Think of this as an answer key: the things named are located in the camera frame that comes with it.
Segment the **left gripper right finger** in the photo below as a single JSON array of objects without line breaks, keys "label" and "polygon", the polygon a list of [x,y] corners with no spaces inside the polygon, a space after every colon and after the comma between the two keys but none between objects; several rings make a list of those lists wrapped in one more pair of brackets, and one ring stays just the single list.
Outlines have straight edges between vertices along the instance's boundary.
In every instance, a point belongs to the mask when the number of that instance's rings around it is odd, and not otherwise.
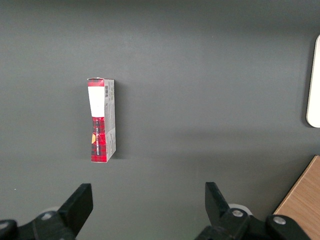
[{"label": "left gripper right finger", "polygon": [[265,221],[238,207],[230,207],[215,182],[205,183],[205,209],[210,225],[197,240],[309,240],[292,218],[268,215]]}]

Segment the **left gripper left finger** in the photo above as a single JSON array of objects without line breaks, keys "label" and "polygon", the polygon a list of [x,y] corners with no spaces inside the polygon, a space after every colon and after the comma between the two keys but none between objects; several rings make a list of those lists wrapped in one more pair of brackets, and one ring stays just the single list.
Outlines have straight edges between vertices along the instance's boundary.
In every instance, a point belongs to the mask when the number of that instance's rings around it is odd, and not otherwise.
[{"label": "left gripper left finger", "polygon": [[47,210],[18,226],[14,219],[0,221],[2,240],[75,240],[93,210],[92,185],[81,184],[57,210]]}]

